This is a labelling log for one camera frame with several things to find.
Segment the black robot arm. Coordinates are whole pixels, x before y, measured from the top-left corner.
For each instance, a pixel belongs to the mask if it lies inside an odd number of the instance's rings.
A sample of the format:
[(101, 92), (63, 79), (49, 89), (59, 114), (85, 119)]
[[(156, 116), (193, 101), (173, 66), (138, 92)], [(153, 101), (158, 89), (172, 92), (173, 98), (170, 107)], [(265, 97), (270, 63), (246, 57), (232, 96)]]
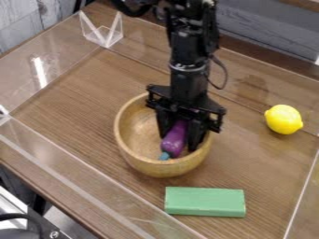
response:
[(165, 22), (170, 48), (169, 84), (145, 87), (145, 105), (156, 112), (158, 135), (168, 135), (177, 120), (186, 120), (185, 143), (197, 149), (208, 132), (218, 132), (225, 108), (208, 96), (210, 64), (220, 63), (216, 0), (133, 0), (130, 8), (124, 0), (110, 0), (128, 17), (152, 12)]

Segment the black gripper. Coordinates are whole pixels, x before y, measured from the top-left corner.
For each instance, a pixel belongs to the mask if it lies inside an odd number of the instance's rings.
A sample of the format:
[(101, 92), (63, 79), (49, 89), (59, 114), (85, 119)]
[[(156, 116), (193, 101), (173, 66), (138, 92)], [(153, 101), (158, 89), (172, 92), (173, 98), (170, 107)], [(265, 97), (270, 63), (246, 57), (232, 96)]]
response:
[(146, 86), (145, 104), (156, 111), (160, 138), (166, 135), (176, 120), (189, 120), (188, 150), (194, 151), (206, 131), (220, 132), (226, 110), (208, 96), (208, 64), (188, 68), (170, 65), (169, 70), (168, 85)]

